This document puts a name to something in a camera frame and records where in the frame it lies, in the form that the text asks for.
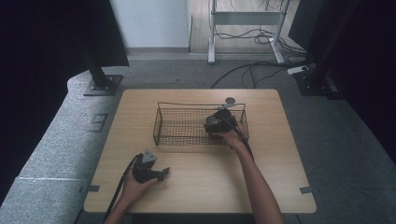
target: gray floor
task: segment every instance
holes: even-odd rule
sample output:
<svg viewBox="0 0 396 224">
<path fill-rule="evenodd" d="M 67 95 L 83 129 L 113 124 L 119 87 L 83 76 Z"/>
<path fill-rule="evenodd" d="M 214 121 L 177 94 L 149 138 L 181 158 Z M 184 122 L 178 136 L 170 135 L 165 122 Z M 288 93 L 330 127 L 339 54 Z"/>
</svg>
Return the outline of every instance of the gray floor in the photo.
<svg viewBox="0 0 396 224">
<path fill-rule="evenodd" d="M 99 223 L 103 214 L 79 211 L 126 89 L 207 89 L 236 66 L 272 56 L 135 53 L 131 67 L 105 68 L 124 79 L 112 97 L 84 97 L 88 72 L 71 78 L 69 93 L 43 139 L 15 179 L 0 208 L 0 223 Z M 258 67 L 256 79 L 275 72 Z M 216 88 L 242 89 L 242 71 Z M 246 83 L 251 85 L 248 77 Z M 396 223 L 396 166 L 346 101 L 302 96 L 286 71 L 265 79 L 260 89 L 276 89 L 285 108 L 310 187 L 315 214 L 285 214 L 286 223 Z M 96 115 L 107 115 L 101 129 Z M 250 216 L 135 216 L 133 223 L 249 223 Z"/>
</svg>

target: metal wire basket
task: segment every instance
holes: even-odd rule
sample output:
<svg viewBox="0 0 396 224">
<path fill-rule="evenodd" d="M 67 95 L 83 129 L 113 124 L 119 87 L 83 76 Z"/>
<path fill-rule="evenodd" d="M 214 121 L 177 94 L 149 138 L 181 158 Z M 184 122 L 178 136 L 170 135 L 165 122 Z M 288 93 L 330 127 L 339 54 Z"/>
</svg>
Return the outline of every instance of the metal wire basket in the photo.
<svg viewBox="0 0 396 224">
<path fill-rule="evenodd" d="M 205 131 L 205 119 L 218 110 L 219 105 L 186 105 L 158 103 L 153 137 L 155 145 L 225 145 L 224 141 Z M 247 131 L 248 122 L 245 104 L 236 104 L 228 108 L 236 121 Z"/>
</svg>

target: left hand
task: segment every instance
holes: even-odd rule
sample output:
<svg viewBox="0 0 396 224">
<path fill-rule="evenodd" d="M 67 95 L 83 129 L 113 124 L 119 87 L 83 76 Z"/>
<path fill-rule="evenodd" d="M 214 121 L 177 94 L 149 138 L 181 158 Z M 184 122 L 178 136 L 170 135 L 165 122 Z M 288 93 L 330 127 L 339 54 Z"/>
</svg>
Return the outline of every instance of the left hand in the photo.
<svg viewBox="0 0 396 224">
<path fill-rule="evenodd" d="M 127 202 L 132 205 L 137 199 L 143 194 L 146 189 L 154 186 L 158 182 L 157 178 L 150 179 L 146 183 L 139 183 L 132 174 L 132 170 L 129 170 L 122 187 L 122 194 L 120 200 Z"/>
</svg>

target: wooden table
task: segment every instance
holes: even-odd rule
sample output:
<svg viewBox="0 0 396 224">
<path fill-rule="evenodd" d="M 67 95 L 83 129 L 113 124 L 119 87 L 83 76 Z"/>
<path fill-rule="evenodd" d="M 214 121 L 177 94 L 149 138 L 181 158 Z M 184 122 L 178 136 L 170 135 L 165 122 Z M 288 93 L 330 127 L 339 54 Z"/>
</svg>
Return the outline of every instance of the wooden table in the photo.
<svg viewBox="0 0 396 224">
<path fill-rule="evenodd" d="M 128 90 L 122 95 L 84 204 L 105 212 L 120 176 L 134 155 L 150 149 L 153 170 L 171 167 L 130 213 L 251 213 L 239 160 L 228 147 L 156 146 L 152 137 L 158 102 L 224 104 L 227 97 L 246 104 L 249 144 L 282 213 L 313 213 L 312 193 L 279 95 L 275 90 Z"/>
</svg>

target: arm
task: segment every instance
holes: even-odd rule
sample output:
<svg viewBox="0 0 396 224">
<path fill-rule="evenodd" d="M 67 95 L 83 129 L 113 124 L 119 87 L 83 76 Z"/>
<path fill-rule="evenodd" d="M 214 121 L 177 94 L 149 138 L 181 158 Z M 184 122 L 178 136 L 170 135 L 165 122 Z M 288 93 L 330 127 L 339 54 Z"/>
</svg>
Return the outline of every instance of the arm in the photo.
<svg viewBox="0 0 396 224">
<path fill-rule="evenodd" d="M 224 137 L 230 147 L 234 149 L 241 162 L 250 206 L 256 223 L 284 223 L 273 192 L 248 153 L 248 149 L 239 139 L 239 136 L 234 131 L 217 133 L 217 135 Z"/>
<path fill-rule="evenodd" d="M 156 178 L 149 180 L 144 184 L 140 184 L 134 179 L 132 170 L 125 176 L 125 180 L 122 187 L 122 194 L 119 201 L 114 205 L 110 215 L 105 221 L 105 224 L 117 224 L 121 223 L 128 209 L 139 199 L 143 192 L 155 185 L 158 180 Z"/>
</svg>

